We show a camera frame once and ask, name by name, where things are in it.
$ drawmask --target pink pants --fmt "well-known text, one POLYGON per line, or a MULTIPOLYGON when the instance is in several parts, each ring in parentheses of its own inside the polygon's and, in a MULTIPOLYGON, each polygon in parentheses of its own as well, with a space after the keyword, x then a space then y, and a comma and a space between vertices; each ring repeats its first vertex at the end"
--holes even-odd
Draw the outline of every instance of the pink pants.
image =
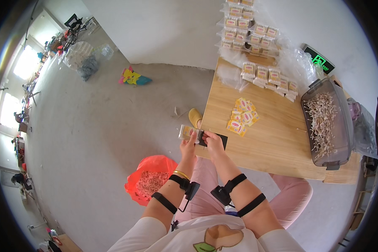
MULTIPOLYGON (((270 174, 281 190, 270 201, 270 206, 280 224, 287 229, 302 213, 312 196, 312 187, 305 179, 270 174)), ((200 216, 224 214, 222 205, 211 191, 218 185, 216 167, 209 159, 197 157, 191 181, 200 184, 195 197, 189 202, 185 212, 176 212, 178 222, 191 220, 200 216)), ((183 198, 180 209, 185 207, 187 199, 183 198)))

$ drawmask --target hand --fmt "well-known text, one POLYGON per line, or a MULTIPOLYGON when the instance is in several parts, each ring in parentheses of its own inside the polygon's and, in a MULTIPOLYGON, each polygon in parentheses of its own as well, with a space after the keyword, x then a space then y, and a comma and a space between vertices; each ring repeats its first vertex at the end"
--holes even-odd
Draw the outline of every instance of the hand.
POLYGON ((196 164, 196 160, 197 160, 196 155, 195 155, 196 136, 197 136, 196 132, 193 131, 190 136, 190 140, 189 141, 182 140, 182 143, 179 146, 182 153, 182 161, 185 160, 185 161, 193 162, 192 163, 193 165, 196 164))
POLYGON ((204 131, 202 139, 207 144, 212 162, 222 156, 225 156, 224 146, 221 137, 210 131, 204 131))

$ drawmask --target window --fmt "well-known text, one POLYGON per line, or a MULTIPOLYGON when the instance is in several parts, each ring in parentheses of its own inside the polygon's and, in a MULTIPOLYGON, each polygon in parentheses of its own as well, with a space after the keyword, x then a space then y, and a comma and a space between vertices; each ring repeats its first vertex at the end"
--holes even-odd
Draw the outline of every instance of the window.
POLYGON ((6 93, 4 96, 3 107, 1 109, 0 123, 9 128, 18 128, 19 123, 15 120, 14 112, 21 110, 20 100, 6 93))
POLYGON ((30 46, 26 46, 14 68, 14 74, 23 79, 28 79, 33 71, 37 70, 39 58, 37 52, 30 46))

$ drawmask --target woman's left hand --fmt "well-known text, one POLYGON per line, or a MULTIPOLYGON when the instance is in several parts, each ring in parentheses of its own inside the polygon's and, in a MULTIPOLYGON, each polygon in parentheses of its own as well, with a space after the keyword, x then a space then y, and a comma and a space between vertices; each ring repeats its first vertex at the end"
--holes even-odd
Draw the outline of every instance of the woman's left hand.
POLYGON ((182 140, 179 148, 182 153, 182 161, 191 162, 193 166, 196 164, 197 157, 195 155, 196 132, 193 131, 189 141, 182 140))

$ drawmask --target woman's right hand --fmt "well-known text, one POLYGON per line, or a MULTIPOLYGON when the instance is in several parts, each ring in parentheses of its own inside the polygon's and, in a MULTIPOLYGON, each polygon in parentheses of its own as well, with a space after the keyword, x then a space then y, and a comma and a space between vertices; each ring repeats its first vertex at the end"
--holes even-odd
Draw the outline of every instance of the woman's right hand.
POLYGON ((216 159, 226 155, 221 137, 217 134, 205 130, 202 139, 207 144, 207 149, 213 163, 216 159))

